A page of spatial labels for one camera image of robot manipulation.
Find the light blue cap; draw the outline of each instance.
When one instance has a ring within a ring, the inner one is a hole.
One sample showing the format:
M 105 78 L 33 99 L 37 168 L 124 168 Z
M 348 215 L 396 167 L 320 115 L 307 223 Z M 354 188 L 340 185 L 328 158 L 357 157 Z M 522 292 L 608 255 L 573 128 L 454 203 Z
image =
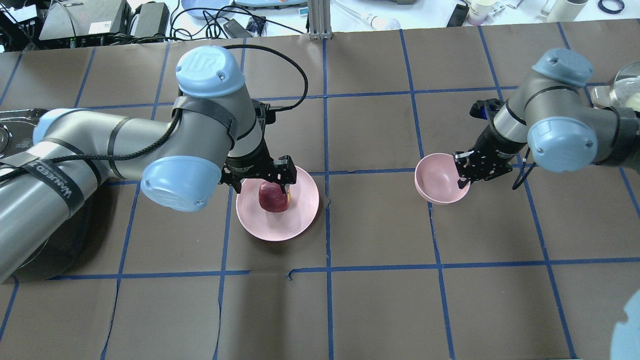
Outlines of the light blue cap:
M 549 117 L 535 123 L 527 135 L 536 163 L 553 172 L 576 171 L 591 162 L 598 151 L 596 134 L 570 117 Z
M 619 322 L 611 338 L 611 360 L 640 359 L 640 291 L 625 305 L 627 322 Z
M 583 87 L 593 75 L 589 60 L 575 51 L 556 48 L 548 50 L 531 67 L 536 72 L 573 86 Z
M 231 94 L 244 85 L 236 58 L 220 46 L 200 46 L 182 55 L 175 76 L 185 94 L 207 99 Z
M 44 139 L 47 135 L 47 131 L 51 127 L 54 121 L 59 118 L 65 116 L 66 114 L 73 113 L 76 111 L 91 111 L 89 109 L 54 109 L 51 111 L 47 111 L 44 115 L 40 117 L 38 120 L 38 125 L 33 130 L 33 145 L 39 143 Z
M 168 156 L 142 172 L 142 192 L 154 202 L 178 211 L 203 209 L 222 172 L 209 160 L 195 156 Z

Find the sticker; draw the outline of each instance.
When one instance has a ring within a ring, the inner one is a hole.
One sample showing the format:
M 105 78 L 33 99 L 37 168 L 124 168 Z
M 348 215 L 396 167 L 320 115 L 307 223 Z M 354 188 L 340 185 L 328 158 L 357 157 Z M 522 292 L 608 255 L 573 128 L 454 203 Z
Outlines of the sticker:
M 113 21 L 92 22 L 89 26 L 89 35 L 108 33 Z

